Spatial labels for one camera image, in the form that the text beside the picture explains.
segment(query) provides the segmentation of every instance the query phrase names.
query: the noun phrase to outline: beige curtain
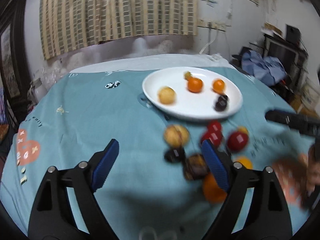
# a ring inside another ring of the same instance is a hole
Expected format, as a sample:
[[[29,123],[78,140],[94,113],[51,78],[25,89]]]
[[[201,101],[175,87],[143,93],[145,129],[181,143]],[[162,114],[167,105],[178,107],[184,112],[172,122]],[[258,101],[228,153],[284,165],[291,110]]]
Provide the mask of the beige curtain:
[[[45,59],[139,35],[197,34],[197,0],[41,0]]]

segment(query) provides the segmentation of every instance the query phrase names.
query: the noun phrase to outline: plate rim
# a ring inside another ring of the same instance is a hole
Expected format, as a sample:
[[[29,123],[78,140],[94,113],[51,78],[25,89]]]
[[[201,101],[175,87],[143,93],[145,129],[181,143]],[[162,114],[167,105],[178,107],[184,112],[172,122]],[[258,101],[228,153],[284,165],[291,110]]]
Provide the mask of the plate rim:
[[[225,77],[225,76],[223,76],[223,75],[221,75],[219,73],[216,73],[216,72],[214,72],[216,75],[219,75],[219,76],[229,80],[232,84],[234,84],[234,86],[236,87],[236,89],[238,90],[238,92],[239,92],[239,94],[241,96],[240,102],[239,102],[239,106],[236,107],[235,109],[233,109],[232,111],[224,112],[225,114],[221,113],[219,116],[216,116],[216,117],[214,117],[212,115],[210,115],[210,116],[208,116],[208,115],[206,115],[206,116],[205,115],[193,115],[193,114],[185,115],[184,113],[180,113],[180,112],[177,112],[177,111],[170,111],[170,109],[167,109],[166,107],[162,106],[162,104],[159,103],[158,101],[153,100],[153,98],[151,98],[151,96],[149,96],[148,93],[146,92],[146,89],[145,89],[146,80],[150,76],[152,76],[154,74],[157,74],[158,72],[166,71],[168,69],[178,69],[178,68],[185,68],[185,69],[190,69],[190,70],[194,69],[195,71],[201,69],[202,71],[205,71],[205,72],[214,72],[214,71],[211,71],[211,70],[208,70],[208,69],[204,69],[204,68],[201,68],[201,67],[168,67],[168,68],[159,69],[159,70],[156,70],[156,71],[150,73],[142,81],[142,91],[143,91],[144,95],[148,98],[148,100],[150,100],[150,102],[155,107],[159,108],[160,110],[162,110],[162,111],[164,111],[164,112],[166,112],[166,113],[168,113],[170,115],[178,117],[178,118],[187,119],[187,120],[200,120],[200,121],[226,118],[228,116],[234,115],[235,113],[237,113],[241,109],[241,107],[243,105],[243,96],[242,96],[242,93],[241,93],[240,89],[230,79],[228,79],[227,77]]]

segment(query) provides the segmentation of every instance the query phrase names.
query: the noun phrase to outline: white cloth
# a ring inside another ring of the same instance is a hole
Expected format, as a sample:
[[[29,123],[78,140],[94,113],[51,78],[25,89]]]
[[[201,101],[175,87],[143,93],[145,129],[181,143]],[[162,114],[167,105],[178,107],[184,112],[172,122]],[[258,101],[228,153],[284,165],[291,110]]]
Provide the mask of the white cloth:
[[[154,70],[168,67],[227,67],[234,68],[222,58],[206,54],[161,54],[101,62],[77,68],[71,73],[97,73],[117,70]]]

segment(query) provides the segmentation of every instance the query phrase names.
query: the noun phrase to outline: orange heart print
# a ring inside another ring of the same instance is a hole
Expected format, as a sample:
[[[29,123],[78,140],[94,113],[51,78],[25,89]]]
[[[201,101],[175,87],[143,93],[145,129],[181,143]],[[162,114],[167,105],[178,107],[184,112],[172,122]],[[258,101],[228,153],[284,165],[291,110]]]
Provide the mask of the orange heart print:
[[[17,166],[24,166],[35,161],[40,153],[40,144],[34,140],[27,140],[27,131],[18,130],[17,136]]]

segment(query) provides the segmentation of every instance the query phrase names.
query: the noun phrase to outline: speaker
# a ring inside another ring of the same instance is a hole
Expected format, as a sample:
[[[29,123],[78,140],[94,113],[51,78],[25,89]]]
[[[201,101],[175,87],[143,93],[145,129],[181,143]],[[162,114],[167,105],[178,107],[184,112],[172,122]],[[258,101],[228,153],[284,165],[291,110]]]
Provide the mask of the speaker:
[[[285,40],[298,46],[300,45],[301,33],[298,28],[287,25],[287,34]]]

